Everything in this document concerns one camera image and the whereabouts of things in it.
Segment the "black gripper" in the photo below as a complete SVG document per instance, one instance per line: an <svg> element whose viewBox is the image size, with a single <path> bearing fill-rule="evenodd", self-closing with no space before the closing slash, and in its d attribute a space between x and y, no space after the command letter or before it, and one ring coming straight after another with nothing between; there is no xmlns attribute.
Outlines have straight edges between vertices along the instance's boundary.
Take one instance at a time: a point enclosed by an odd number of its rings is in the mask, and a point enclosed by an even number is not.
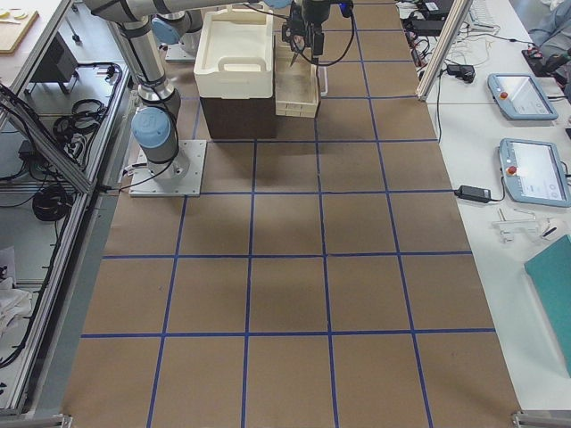
<svg viewBox="0 0 571 428"><path fill-rule="evenodd" d="M353 1L292 1L289 16L282 25L282 41L289 44L291 36L303 36L305 48L310 48L311 55L322 55L322 26L329 19L331 7L335 4L339 6L344 18L352 17Z"/></svg>

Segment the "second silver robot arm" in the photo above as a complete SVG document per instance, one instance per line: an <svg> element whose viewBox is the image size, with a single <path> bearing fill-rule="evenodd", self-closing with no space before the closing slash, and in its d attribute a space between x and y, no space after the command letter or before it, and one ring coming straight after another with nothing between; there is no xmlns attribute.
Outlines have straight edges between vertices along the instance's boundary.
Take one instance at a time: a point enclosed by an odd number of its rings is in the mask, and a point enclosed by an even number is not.
<svg viewBox="0 0 571 428"><path fill-rule="evenodd" d="M322 25L329 19L330 9L338 4L344 18L351 21L352 33L339 61L347 54L355 34L353 1L242 1L255 12L283 19L281 37L294 53L308 62L318 64L323 54L325 34ZM200 12L159 12L151 20L153 33L164 45L175 45L182 37L200 32L203 18Z"/></svg>

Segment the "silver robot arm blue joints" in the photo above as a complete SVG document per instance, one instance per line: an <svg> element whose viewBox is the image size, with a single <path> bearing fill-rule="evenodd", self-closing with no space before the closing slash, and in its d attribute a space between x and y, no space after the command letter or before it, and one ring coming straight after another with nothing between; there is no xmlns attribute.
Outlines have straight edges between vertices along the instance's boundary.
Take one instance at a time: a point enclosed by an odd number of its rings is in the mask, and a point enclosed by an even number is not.
<svg viewBox="0 0 571 428"><path fill-rule="evenodd" d="M135 114L131 132L143 149L147 162L164 165L165 172L178 156L178 90L168 80L150 17L159 12L200 10L226 6L229 1L87 1L90 12L109 22L129 70L135 73L137 93L144 109Z"/></svg>

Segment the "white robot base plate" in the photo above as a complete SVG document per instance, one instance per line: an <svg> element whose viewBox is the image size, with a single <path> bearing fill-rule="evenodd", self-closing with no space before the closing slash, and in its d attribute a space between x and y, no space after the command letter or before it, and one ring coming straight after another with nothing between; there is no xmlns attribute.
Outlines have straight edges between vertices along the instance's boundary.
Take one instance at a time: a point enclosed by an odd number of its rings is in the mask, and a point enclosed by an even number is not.
<svg viewBox="0 0 571 428"><path fill-rule="evenodd" d="M137 163L144 166L134 170L128 193L132 197L199 196L206 149L206 140L181 140L178 156L161 174L165 166L148 163L140 149Z"/></svg>

